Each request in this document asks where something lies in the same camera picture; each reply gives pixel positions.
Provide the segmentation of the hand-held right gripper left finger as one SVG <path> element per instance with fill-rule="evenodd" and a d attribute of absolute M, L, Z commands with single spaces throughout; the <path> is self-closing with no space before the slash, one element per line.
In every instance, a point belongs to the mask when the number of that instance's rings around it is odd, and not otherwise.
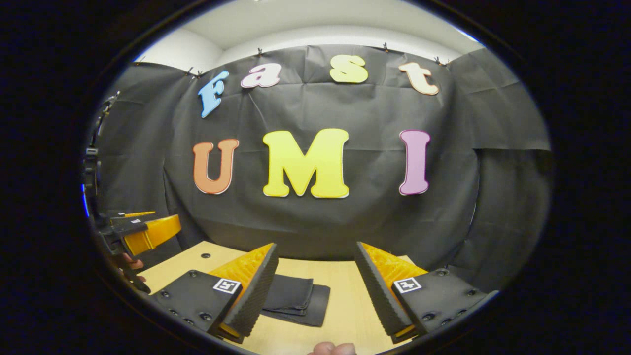
<path fill-rule="evenodd" d="M 240 344 L 259 318 L 277 265 L 277 245 L 270 243 L 210 272 L 191 269 L 149 300 L 189 327 Z"/>

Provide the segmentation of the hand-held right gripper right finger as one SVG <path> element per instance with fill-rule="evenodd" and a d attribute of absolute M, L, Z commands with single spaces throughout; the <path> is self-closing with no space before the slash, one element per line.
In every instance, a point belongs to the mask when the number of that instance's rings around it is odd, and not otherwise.
<path fill-rule="evenodd" d="M 397 344 L 460 321 L 493 299 L 447 268 L 426 271 L 358 241 L 354 260 L 386 334 Z"/>

